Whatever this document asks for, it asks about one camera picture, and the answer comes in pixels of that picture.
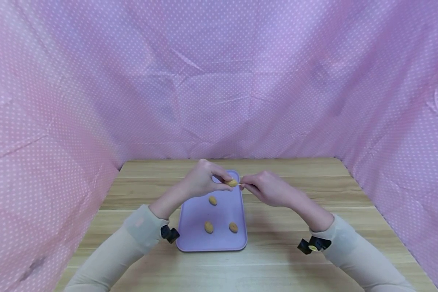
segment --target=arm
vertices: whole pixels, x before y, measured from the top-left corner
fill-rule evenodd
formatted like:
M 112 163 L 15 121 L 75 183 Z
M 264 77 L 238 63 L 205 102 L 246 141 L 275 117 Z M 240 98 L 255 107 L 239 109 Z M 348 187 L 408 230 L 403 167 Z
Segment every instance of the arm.
M 274 173 L 244 176 L 241 183 L 242 188 L 247 188 L 262 202 L 295 211 L 308 224 L 313 236 L 331 240 L 330 247 L 323 251 L 326 259 L 341 268 L 366 292 L 415 291 L 391 262 L 351 225 L 323 209 Z
M 324 257 L 366 292 L 415 291 L 391 262 L 337 215 L 296 190 L 290 208 L 308 224 L 314 237 L 331 240 Z
M 212 177 L 231 181 L 222 167 L 201 159 L 178 184 L 151 205 L 134 211 L 112 236 L 103 242 L 72 277 L 65 292 L 108 292 L 130 265 L 146 255 L 160 240 L 161 227 L 183 202 L 216 190 L 229 190 Z

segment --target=forearm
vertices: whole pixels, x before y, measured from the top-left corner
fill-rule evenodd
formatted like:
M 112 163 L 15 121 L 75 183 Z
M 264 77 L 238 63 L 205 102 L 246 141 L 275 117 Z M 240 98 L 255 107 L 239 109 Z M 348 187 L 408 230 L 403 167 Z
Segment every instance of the forearm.
M 110 291 L 125 271 L 160 241 L 161 227 L 168 223 L 148 206 L 141 206 L 78 269 L 65 292 Z
M 292 196 L 290 209 L 296 212 L 314 232 L 327 230 L 335 220 L 330 212 L 299 190 L 295 190 Z
M 182 182 L 179 182 L 151 203 L 149 209 L 157 218 L 168 219 L 187 199 L 188 191 Z
M 324 256 L 365 291 L 415 291 L 391 262 L 342 218 L 308 197 L 296 200 L 292 209 L 308 224 L 314 237 L 331 240 Z

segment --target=black wrist strap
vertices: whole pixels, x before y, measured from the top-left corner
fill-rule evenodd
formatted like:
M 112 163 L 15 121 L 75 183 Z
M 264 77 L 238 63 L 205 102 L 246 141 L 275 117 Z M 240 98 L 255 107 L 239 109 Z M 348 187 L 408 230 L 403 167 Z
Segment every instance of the black wrist strap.
M 323 251 L 329 248 L 331 243 L 331 240 L 312 236 L 311 239 L 309 239 L 309 242 L 305 239 L 302 239 L 297 248 L 305 255 L 309 255 L 312 251 Z
M 172 244 L 180 237 L 180 234 L 175 228 L 170 229 L 167 225 L 161 227 L 161 237 L 167 239 L 167 241 Z

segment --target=pink polka dot fabric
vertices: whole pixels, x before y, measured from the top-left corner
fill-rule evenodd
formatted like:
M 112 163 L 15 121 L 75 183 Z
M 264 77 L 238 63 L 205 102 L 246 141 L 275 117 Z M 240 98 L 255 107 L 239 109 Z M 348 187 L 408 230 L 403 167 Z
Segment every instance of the pink polka dot fabric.
M 438 287 L 438 0 L 285 2 L 0 1 L 0 291 L 124 161 L 201 157 L 338 157 Z

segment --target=left hand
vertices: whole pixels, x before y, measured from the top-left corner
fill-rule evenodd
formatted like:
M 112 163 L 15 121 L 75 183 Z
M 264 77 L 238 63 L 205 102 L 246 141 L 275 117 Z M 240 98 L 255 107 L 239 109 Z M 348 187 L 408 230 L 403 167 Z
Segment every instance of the left hand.
M 213 176 L 222 183 L 215 183 Z M 201 159 L 177 186 L 182 189 L 187 198 L 200 197 L 212 191 L 231 191 L 233 188 L 224 184 L 233 178 L 222 166 Z

